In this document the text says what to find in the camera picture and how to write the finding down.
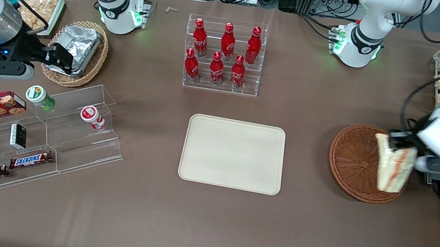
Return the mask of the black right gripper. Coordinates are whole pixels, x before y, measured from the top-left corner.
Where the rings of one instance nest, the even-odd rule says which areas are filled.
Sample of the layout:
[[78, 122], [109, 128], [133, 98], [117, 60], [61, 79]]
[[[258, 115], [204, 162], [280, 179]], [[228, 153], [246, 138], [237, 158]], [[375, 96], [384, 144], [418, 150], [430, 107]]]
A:
[[63, 75], [70, 75], [73, 64], [71, 55], [61, 44], [45, 46], [35, 35], [18, 33], [10, 41], [0, 44], [2, 61], [35, 61]]

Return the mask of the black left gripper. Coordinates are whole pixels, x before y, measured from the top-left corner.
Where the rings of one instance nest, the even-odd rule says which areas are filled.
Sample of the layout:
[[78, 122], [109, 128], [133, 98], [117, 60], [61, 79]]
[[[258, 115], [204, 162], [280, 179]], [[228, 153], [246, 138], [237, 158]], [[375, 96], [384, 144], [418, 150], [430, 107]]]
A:
[[419, 153], [426, 152], [426, 145], [420, 140], [418, 133], [422, 128], [411, 127], [408, 132], [391, 129], [389, 133], [390, 148], [403, 150], [415, 147]]

